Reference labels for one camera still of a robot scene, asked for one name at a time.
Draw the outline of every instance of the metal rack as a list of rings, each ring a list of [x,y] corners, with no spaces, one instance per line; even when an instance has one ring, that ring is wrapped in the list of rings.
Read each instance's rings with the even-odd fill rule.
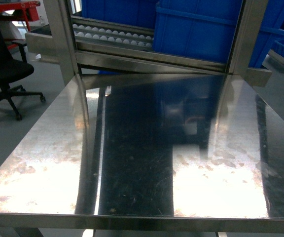
[[[121,71],[131,73],[175,73],[175,74],[238,74],[244,78],[251,74],[270,75],[269,71],[248,68],[261,21],[268,0],[244,0],[236,33],[232,43],[230,57],[226,64],[197,60],[152,50],[140,50],[130,45],[114,46],[108,42],[85,41],[74,37],[72,24],[83,24],[122,29],[124,31],[148,32],[151,29],[114,24],[111,22],[85,19],[72,16],[69,1],[56,2],[45,0],[50,34],[26,34],[29,51],[49,56],[57,56],[62,74],[67,84],[80,73],[80,65],[93,69]]]

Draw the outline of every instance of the scratch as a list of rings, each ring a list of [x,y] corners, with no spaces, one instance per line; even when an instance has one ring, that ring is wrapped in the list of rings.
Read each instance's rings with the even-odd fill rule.
[[[159,182],[155,185],[155,187],[157,187],[161,182],[163,182],[165,179],[169,179],[170,177],[171,177],[171,176],[168,176],[168,177],[162,179],[161,181],[159,181]]]

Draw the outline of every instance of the metal frame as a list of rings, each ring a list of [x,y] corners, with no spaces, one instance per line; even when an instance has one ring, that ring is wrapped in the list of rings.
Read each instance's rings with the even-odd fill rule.
[[[226,65],[222,66],[214,62],[182,58],[179,62],[180,64],[176,67],[175,62],[169,63],[169,58],[173,58],[174,56],[154,53],[153,56],[147,55],[149,61],[144,62],[142,71],[137,70],[136,66],[139,65],[140,60],[145,59],[143,58],[145,57],[143,52],[124,50],[124,52],[121,52],[121,56],[118,55],[118,57],[116,57],[112,53],[114,52],[112,47],[106,48],[109,50],[108,54],[106,54],[99,52],[99,50],[101,51],[102,48],[104,48],[104,45],[86,45],[82,42],[76,42],[72,29],[71,6],[68,2],[68,0],[58,0],[55,2],[50,0],[44,1],[65,83],[67,83],[72,76],[80,72],[77,65],[78,63],[93,66],[94,68],[115,70],[115,62],[118,62],[118,65],[131,62],[130,66],[125,67],[125,71],[187,74],[197,72],[215,74],[215,72],[223,72],[245,77],[268,0],[243,1],[231,54]],[[82,21],[83,19],[75,17],[73,21],[75,20]],[[110,55],[113,55],[113,60],[109,60]],[[158,68],[154,69],[154,62],[159,62]]]
[[[229,74],[240,74],[242,77],[246,75],[257,75],[257,73],[265,73],[267,76],[270,72],[259,72],[253,69],[248,69],[248,63],[253,52],[253,47],[257,39],[259,28],[261,25],[261,20],[263,18],[268,0],[244,0],[242,10],[240,13],[240,18],[238,20],[237,29],[235,33],[235,38],[232,44],[232,50],[230,58],[227,62],[227,68],[224,68],[223,73]],[[78,74],[81,73],[80,64],[87,66],[98,66],[105,69],[121,69],[128,72],[144,72],[144,73],[179,73],[179,74],[197,74],[197,73],[207,73],[207,74],[221,74],[219,70],[219,65],[211,63],[207,68],[207,62],[196,60],[189,60],[187,67],[181,65],[173,64],[163,64],[161,62],[155,62],[155,60],[145,61],[133,57],[125,56],[114,56],[105,55],[103,53],[97,52],[84,52],[77,50],[77,44],[73,34],[72,22],[71,22],[71,2],[68,0],[44,0],[45,9],[48,15],[48,20],[52,32],[52,38],[54,40],[54,45],[56,48],[56,54],[59,59],[60,68],[64,78],[65,84],[77,75],[77,80],[79,85],[82,85],[81,78]],[[3,219],[10,226],[16,226],[12,223],[12,219],[9,215],[0,215],[0,223],[5,223]],[[90,228],[91,226],[100,226],[101,229],[124,229],[126,225],[130,222],[134,222],[137,229],[147,229],[149,225],[152,225],[155,230],[171,230],[178,231],[178,226],[183,226],[184,228],[189,228],[189,231],[207,231],[209,230],[209,223],[205,220],[198,220],[196,225],[185,224],[187,220],[176,220],[176,219],[161,219],[158,220],[158,225],[154,226],[148,218],[136,219],[136,218],[112,218],[100,217],[92,218],[90,216],[86,217],[86,222],[83,222],[81,218],[78,220],[77,216],[66,216],[64,218],[64,223],[62,219],[56,216],[49,216],[49,223],[45,223],[43,218],[38,216],[27,215],[23,216],[23,222],[32,228],[27,229],[1,229],[0,234],[2,236],[36,236],[41,237],[42,234],[37,229],[37,227],[47,227],[51,226],[66,226],[67,228],[79,228],[80,223],[84,224],[84,227]],[[244,227],[241,225],[239,220],[215,220],[215,224],[219,225],[219,231],[232,230],[233,232],[244,231]],[[246,225],[253,225],[256,232],[263,232],[264,226],[266,229],[271,227],[272,232],[281,231],[284,229],[284,221],[277,220],[276,222],[268,222],[267,220],[250,220],[246,221]],[[217,236],[226,236],[225,233],[217,233]]]

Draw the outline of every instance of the table leg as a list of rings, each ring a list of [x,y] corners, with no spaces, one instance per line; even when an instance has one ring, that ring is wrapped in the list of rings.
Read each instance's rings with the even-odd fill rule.
[[[0,227],[1,237],[43,237],[38,228]]]

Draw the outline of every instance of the gray floor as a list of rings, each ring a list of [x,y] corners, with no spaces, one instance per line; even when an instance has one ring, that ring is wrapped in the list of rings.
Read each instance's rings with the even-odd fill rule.
[[[19,53],[14,54],[15,58],[20,58]],[[28,55],[29,59],[34,59],[34,55]],[[42,103],[39,97],[14,98],[23,116],[22,121],[16,121],[14,112],[6,101],[0,102],[0,165],[14,150],[25,134],[30,130],[38,118],[44,113],[51,102],[64,88],[60,67],[55,64],[47,64],[36,60],[30,61],[34,66],[35,72],[24,80],[21,84],[27,91],[42,91],[46,97],[46,103]],[[262,98],[271,105],[278,114],[284,119],[284,66],[275,62],[271,58],[266,58],[264,65],[273,71],[273,75],[265,87],[255,88]],[[45,237],[81,237],[83,230],[51,230],[41,229]],[[97,232],[97,237],[108,236],[203,236],[195,233],[151,233],[151,232]],[[265,235],[265,234],[230,234],[230,237],[267,237],[284,235]]]

